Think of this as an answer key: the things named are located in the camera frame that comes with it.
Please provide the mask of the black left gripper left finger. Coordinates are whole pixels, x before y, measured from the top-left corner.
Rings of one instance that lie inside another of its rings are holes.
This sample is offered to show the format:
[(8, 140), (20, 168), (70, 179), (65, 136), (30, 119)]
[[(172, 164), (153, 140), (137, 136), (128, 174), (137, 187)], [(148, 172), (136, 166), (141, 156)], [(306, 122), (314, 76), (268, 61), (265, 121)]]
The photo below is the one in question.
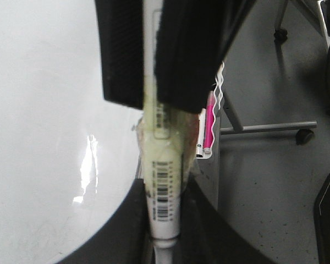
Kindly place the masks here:
[(142, 108), (144, 100), (143, 1), (95, 1), (106, 101)]

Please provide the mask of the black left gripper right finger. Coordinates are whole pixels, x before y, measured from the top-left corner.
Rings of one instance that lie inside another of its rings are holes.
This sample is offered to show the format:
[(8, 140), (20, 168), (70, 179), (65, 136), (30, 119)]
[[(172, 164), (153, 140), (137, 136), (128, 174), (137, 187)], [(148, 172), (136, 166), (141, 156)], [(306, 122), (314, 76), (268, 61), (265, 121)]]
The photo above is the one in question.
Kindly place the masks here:
[(157, 33), (157, 99), (199, 114), (255, 1), (164, 1)]

